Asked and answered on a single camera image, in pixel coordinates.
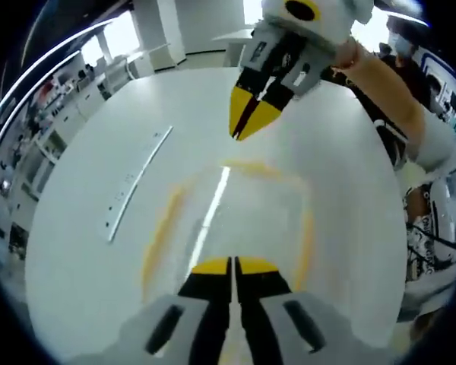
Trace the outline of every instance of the table surface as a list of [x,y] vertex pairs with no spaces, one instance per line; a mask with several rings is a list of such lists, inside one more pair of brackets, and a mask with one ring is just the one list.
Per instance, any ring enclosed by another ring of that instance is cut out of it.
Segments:
[[223,36],[217,36],[212,40],[224,40],[229,43],[246,43],[252,38],[253,29],[241,29],[236,32],[224,34]]
[[[237,68],[206,68],[132,81],[62,155],[36,209],[25,270],[36,336],[60,360],[117,339],[142,306],[143,253],[169,197],[224,160],[261,161],[308,182],[315,258],[307,289],[349,316],[362,340],[387,344],[404,293],[406,233],[397,179],[369,117],[349,89],[322,82],[291,102],[280,120],[237,142],[228,118],[238,76]],[[107,242],[99,226],[125,167],[147,138],[170,125]],[[204,247],[213,251],[217,244]],[[253,247],[264,255],[263,243]],[[271,255],[274,250],[282,273],[295,265],[285,245],[271,247]],[[179,289],[163,281],[168,270],[156,271],[150,298]]]

